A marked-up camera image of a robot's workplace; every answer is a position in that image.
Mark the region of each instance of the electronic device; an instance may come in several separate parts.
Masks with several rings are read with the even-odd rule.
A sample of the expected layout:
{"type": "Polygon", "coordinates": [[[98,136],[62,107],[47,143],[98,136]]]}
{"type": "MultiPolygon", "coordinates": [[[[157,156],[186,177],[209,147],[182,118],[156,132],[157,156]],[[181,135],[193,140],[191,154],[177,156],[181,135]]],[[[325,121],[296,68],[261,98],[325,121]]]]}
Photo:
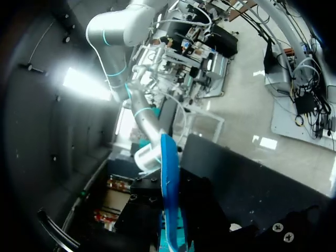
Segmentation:
{"type": "Polygon", "coordinates": [[[273,55],[278,59],[278,64],[269,69],[269,73],[265,75],[265,87],[275,97],[287,97],[291,87],[291,81],[288,70],[283,67],[286,66],[285,55],[278,46],[272,46],[273,55]]]}
{"type": "Polygon", "coordinates": [[[238,52],[238,39],[218,25],[211,27],[210,36],[204,44],[226,58],[230,58],[238,52]]]}

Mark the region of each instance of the gray wall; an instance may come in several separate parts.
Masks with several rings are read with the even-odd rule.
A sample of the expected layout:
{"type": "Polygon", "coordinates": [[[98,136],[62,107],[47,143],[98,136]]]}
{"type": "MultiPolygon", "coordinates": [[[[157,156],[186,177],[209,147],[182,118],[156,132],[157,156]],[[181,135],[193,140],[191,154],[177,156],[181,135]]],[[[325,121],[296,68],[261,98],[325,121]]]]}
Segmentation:
{"type": "Polygon", "coordinates": [[[55,2],[51,6],[23,6],[24,10],[18,10],[10,20],[0,44],[2,178],[5,190],[13,192],[18,214],[25,218],[21,228],[36,232],[50,247],[54,243],[38,223],[37,211],[43,207],[57,224],[64,222],[77,195],[111,151],[108,143],[120,108],[114,101],[80,96],[64,87],[63,80],[71,67],[104,83],[100,63],[86,43],[85,28],[96,14],[128,3],[55,2]],[[70,43],[62,43],[65,30],[51,11],[68,13],[76,25],[70,43]],[[52,22],[31,60],[49,76],[20,68],[19,64],[28,63],[52,22]]]}

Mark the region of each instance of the ceiling light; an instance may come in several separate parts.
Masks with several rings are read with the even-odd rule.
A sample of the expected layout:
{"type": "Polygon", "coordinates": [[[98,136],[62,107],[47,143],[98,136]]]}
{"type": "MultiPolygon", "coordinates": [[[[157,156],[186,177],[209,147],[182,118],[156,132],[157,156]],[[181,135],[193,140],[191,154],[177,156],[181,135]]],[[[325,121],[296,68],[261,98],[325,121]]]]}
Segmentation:
{"type": "Polygon", "coordinates": [[[157,22],[160,22],[162,18],[162,13],[157,17],[157,22]]]}
{"type": "Polygon", "coordinates": [[[110,101],[111,92],[103,87],[99,82],[79,71],[69,68],[63,82],[63,86],[68,87],[82,95],[94,97],[101,100],[110,101]]]}

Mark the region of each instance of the metal pipe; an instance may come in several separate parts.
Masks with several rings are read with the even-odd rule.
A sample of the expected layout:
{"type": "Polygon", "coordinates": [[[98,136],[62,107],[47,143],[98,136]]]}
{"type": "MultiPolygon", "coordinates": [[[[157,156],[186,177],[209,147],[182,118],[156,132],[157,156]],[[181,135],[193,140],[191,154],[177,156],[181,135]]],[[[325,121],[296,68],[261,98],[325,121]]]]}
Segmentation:
{"type": "MultiPolygon", "coordinates": [[[[291,29],[289,23],[284,19],[284,17],[277,11],[277,9],[274,7],[272,2],[265,1],[265,0],[255,0],[255,2],[275,21],[275,23],[278,25],[278,27],[281,29],[285,37],[287,38],[289,44],[293,48],[295,55],[296,55],[296,65],[298,66],[305,58],[305,52],[303,51],[299,40],[297,36],[295,35],[294,31],[291,29]]],[[[307,69],[304,69],[303,76],[305,77],[306,81],[309,80],[309,71],[307,69]]]]}
{"type": "Polygon", "coordinates": [[[154,60],[152,62],[152,65],[150,66],[150,71],[151,71],[150,77],[156,78],[157,76],[157,71],[162,61],[162,56],[164,55],[164,52],[165,52],[165,46],[166,46],[165,43],[161,43],[156,49],[154,60]]]}

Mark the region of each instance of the white tube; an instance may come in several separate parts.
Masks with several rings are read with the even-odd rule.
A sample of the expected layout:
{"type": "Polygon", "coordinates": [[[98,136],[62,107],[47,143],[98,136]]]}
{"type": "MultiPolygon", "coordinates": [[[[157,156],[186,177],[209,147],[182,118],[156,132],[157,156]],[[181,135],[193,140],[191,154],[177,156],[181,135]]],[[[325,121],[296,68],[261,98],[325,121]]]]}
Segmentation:
{"type": "Polygon", "coordinates": [[[290,22],[290,24],[292,25],[292,27],[294,28],[295,32],[298,34],[299,38],[301,39],[301,41],[304,43],[304,39],[301,37],[301,34],[299,33],[299,31],[296,29],[296,25],[294,25],[293,21],[289,18],[289,16],[286,14],[286,10],[284,9],[284,7],[279,4],[277,1],[274,1],[274,3],[279,7],[279,9],[284,13],[284,15],[287,17],[288,21],[290,22]]]}
{"type": "MultiPolygon", "coordinates": [[[[272,32],[272,30],[267,26],[267,24],[265,24],[265,22],[259,17],[259,15],[250,8],[250,6],[248,6],[247,4],[245,4],[243,1],[241,0],[238,0],[241,4],[243,4],[248,10],[250,10],[253,15],[255,15],[259,21],[264,25],[264,27],[267,29],[267,31],[272,35],[273,39],[275,40],[275,42],[277,43],[280,51],[284,51],[284,49],[282,48],[282,45],[280,44],[280,42],[277,40],[277,37],[274,35],[274,33],[272,32]]],[[[290,67],[290,63],[289,63],[289,60],[287,57],[285,57],[286,59],[286,64],[287,64],[287,68],[289,70],[289,73],[291,75],[291,77],[293,77],[293,71],[291,70],[291,67],[290,67]]]]}
{"type": "Polygon", "coordinates": [[[211,23],[203,24],[203,23],[200,23],[200,22],[191,22],[191,21],[178,20],[178,19],[161,20],[161,21],[159,21],[159,22],[155,22],[154,25],[159,24],[159,23],[169,23],[169,22],[172,22],[172,23],[189,24],[189,25],[198,25],[198,26],[203,26],[203,27],[206,27],[206,26],[211,25],[211,23]]]}
{"type": "MultiPolygon", "coordinates": [[[[296,55],[296,63],[299,65],[299,62],[302,62],[306,56],[303,51],[299,40],[293,30],[290,28],[288,22],[284,19],[284,17],[277,11],[274,7],[273,3],[266,0],[255,0],[255,2],[262,8],[264,11],[275,21],[275,23],[279,26],[285,37],[287,38],[289,44],[292,46],[295,55],[296,55]]],[[[305,71],[304,76],[306,80],[309,80],[309,71],[305,71]]]]}
{"type": "Polygon", "coordinates": [[[301,65],[301,66],[298,66],[294,71],[293,71],[293,74],[295,75],[295,73],[298,71],[298,70],[300,70],[300,69],[305,69],[305,68],[308,68],[308,69],[311,69],[311,70],[313,70],[314,72],[316,72],[317,73],[317,76],[318,76],[318,83],[320,83],[320,74],[319,74],[319,72],[315,69],[315,68],[313,68],[312,66],[308,66],[308,65],[301,65]]]}

